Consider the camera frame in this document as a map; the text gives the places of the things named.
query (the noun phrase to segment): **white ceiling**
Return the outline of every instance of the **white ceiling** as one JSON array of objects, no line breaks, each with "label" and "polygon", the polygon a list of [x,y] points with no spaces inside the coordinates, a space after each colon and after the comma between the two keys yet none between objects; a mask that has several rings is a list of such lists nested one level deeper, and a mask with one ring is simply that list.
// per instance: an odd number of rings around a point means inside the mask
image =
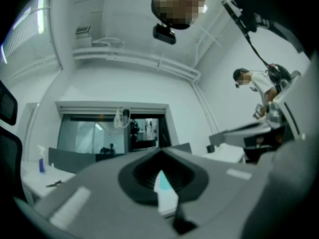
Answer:
[{"label": "white ceiling", "polygon": [[[208,10],[187,30],[176,30],[176,45],[153,38],[153,27],[159,22],[151,12],[151,0],[72,0],[72,31],[79,26],[91,26],[94,39],[117,37],[126,43],[125,48],[167,58],[193,66],[195,45],[222,8],[222,0],[207,0]],[[211,31],[218,36],[218,31]]]}]

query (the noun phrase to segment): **camera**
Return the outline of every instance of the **camera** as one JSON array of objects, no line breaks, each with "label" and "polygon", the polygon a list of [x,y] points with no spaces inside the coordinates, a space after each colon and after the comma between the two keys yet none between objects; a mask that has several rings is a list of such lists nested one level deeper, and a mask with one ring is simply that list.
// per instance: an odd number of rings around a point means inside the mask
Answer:
[{"label": "camera", "polygon": [[171,45],[176,44],[175,34],[168,26],[157,24],[153,28],[153,37],[157,40],[166,42]]}]

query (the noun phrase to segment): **ceiling light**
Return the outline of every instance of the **ceiling light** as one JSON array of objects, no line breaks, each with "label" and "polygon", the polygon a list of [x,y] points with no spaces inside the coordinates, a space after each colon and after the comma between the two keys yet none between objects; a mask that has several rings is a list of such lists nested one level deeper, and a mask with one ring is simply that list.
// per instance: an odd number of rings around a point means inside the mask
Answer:
[{"label": "ceiling light", "polygon": [[13,25],[13,29],[15,29],[26,17],[29,16],[31,12],[31,7],[29,7],[24,13],[23,15],[16,21],[16,23]]},{"label": "ceiling light", "polygon": [[7,64],[8,62],[6,60],[5,53],[4,53],[4,50],[3,50],[3,44],[1,45],[1,54],[2,54],[4,62]]},{"label": "ceiling light", "polygon": [[101,130],[101,131],[103,130],[103,129],[101,128],[101,126],[100,126],[99,124],[97,124],[97,123],[95,124],[95,127],[96,127],[98,130]]},{"label": "ceiling light", "polygon": [[[44,0],[38,0],[38,9],[44,7]],[[38,11],[37,13],[38,18],[38,31],[39,34],[42,34],[44,32],[44,12],[43,10]]]}]

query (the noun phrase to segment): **white table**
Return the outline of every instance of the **white table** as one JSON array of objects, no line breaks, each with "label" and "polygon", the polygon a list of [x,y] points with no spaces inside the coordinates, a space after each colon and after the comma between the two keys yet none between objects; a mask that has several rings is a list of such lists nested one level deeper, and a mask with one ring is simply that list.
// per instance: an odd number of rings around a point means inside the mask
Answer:
[{"label": "white table", "polygon": [[222,143],[213,153],[203,155],[204,158],[217,161],[239,163],[245,156],[243,148]]},{"label": "white table", "polygon": [[52,169],[52,167],[45,165],[45,173],[40,173],[39,163],[32,161],[21,162],[21,178],[22,183],[31,192],[37,196],[44,198],[56,187],[47,188],[47,185],[56,183],[57,181],[66,182],[71,179],[75,174],[65,172],[59,169]]}]

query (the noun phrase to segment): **white cloth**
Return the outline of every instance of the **white cloth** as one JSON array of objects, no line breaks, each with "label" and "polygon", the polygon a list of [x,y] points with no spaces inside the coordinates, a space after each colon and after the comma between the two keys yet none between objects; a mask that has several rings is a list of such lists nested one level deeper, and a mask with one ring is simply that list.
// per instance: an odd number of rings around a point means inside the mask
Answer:
[{"label": "white cloth", "polygon": [[263,106],[265,106],[267,100],[267,92],[274,88],[275,85],[270,80],[268,74],[263,72],[254,72],[252,74],[251,81],[261,95]]}]

